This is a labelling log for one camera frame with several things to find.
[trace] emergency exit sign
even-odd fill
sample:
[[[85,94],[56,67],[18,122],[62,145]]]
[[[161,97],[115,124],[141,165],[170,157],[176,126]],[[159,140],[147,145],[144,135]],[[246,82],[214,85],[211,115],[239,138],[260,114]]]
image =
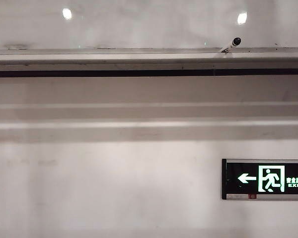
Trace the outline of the emergency exit sign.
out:
[[[222,159],[222,199],[298,200],[298,160]]]

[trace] black stripe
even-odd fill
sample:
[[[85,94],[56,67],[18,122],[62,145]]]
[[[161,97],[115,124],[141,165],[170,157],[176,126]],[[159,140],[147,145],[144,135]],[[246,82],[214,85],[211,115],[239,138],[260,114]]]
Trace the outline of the black stripe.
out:
[[[222,199],[226,200],[226,159],[222,159]]]
[[[182,69],[182,70],[43,70],[0,71],[2,77],[157,77],[157,76],[226,76],[292,75],[298,68],[252,69]]]

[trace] red indicator light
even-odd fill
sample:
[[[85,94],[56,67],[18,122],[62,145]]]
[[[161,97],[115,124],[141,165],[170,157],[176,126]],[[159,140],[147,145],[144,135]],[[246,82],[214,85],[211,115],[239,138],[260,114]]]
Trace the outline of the red indicator light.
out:
[[[249,194],[248,199],[256,199],[257,195],[256,194]]]

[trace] black sign panel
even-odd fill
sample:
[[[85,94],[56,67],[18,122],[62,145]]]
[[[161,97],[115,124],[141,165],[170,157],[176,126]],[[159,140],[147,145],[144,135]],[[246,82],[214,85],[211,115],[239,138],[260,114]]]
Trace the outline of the black sign panel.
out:
[[[223,159],[222,164],[223,199],[228,194],[298,194],[298,160]]]

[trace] white arrow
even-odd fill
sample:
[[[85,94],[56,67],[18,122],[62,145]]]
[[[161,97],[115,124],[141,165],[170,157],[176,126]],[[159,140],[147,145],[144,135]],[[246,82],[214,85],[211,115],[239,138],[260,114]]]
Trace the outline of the white arrow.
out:
[[[248,174],[242,174],[238,177],[242,183],[248,183],[248,180],[256,180],[256,177],[248,177]]]

